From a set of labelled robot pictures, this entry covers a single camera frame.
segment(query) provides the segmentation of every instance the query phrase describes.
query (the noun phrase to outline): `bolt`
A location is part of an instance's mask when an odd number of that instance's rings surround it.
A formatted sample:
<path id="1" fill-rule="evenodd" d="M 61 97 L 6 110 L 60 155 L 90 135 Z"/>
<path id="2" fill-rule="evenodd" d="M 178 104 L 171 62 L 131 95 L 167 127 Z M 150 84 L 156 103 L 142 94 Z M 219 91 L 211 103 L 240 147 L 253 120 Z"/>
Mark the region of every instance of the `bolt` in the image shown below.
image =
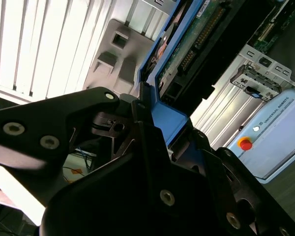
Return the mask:
<path id="1" fill-rule="evenodd" d="M 3 126 L 3 131 L 8 135 L 18 136 L 25 131 L 24 126 L 16 122 L 9 122 Z"/>
<path id="2" fill-rule="evenodd" d="M 173 194 L 166 189 L 163 189 L 160 192 L 160 197 L 161 197 L 161 200 L 163 201 L 163 203 L 165 203 L 166 205 L 168 205 L 170 207 L 172 205 L 174 205 L 174 203 L 175 203 L 175 198 L 174 198 Z"/>
<path id="3" fill-rule="evenodd" d="M 284 229 L 283 227 L 279 228 L 281 235 L 283 236 L 290 236 L 289 233 L 286 231 L 286 229 Z"/>
<path id="4" fill-rule="evenodd" d="M 46 135 L 40 139 L 40 145 L 46 149 L 56 149 L 59 146 L 59 144 L 59 139 L 51 135 Z"/>
<path id="5" fill-rule="evenodd" d="M 139 107 L 141 107 L 143 109 L 145 108 L 145 105 L 143 105 L 141 102 L 139 102 L 138 105 L 139 105 Z"/>
<path id="6" fill-rule="evenodd" d="M 113 99 L 114 96 L 108 92 L 105 93 L 105 96 L 108 98 L 108 99 Z"/>
<path id="7" fill-rule="evenodd" d="M 204 138 L 203 134 L 202 134 L 200 131 L 198 131 L 198 135 L 199 135 L 201 138 Z"/>
<path id="8" fill-rule="evenodd" d="M 237 230 L 240 229 L 240 222 L 233 213 L 227 212 L 226 218 L 228 223 L 230 223 L 231 226 L 233 226 Z"/>
<path id="9" fill-rule="evenodd" d="M 228 155 L 228 156 L 232 156 L 231 152 L 228 151 L 228 150 L 225 150 L 225 153 L 226 153 L 226 155 Z"/>

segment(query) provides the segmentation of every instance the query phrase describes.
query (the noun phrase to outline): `blue metal frame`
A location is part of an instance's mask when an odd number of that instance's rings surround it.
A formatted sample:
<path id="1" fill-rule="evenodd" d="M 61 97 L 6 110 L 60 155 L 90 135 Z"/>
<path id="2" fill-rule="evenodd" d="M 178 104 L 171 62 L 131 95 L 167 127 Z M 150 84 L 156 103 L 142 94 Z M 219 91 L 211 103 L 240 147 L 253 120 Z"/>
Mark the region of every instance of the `blue metal frame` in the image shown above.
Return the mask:
<path id="1" fill-rule="evenodd" d="M 181 38 L 183 37 L 184 33 L 187 31 L 188 27 L 190 26 L 192 20 L 198 13 L 203 0 L 194 0 L 188 11 L 186 12 L 186 15 L 184 16 L 183 20 L 181 21 L 178 29 L 176 30 L 175 34 L 173 35 L 169 45 L 167 46 L 166 50 L 163 53 L 162 58 L 158 62 L 158 64 L 155 66 L 151 74 L 149 75 L 147 82 L 151 85 L 151 106 L 152 106 L 152 116 L 154 125 L 159 127 L 162 132 L 165 139 L 166 144 L 168 145 L 173 138 L 177 135 L 177 133 L 183 128 L 183 126 L 188 121 L 189 117 L 185 115 L 184 113 L 164 104 L 160 101 L 159 97 L 159 89 L 158 89 L 158 83 L 157 78 L 162 72 L 162 69 L 166 65 L 167 61 L 169 60 L 170 56 L 174 52 L 176 46 L 180 42 Z M 148 62 L 149 57 L 152 55 L 154 49 L 157 47 L 159 41 L 161 40 L 161 37 L 164 33 L 164 30 L 166 26 L 170 23 L 170 20 L 172 19 L 175 9 L 172 11 L 171 15 L 168 17 L 167 22 L 165 23 L 163 29 L 161 30 L 158 38 L 153 44 L 152 49 L 148 53 L 146 59 L 144 60 L 142 66 L 140 67 L 138 71 L 138 81 L 141 81 L 141 71 L 144 68 L 145 64 Z"/>

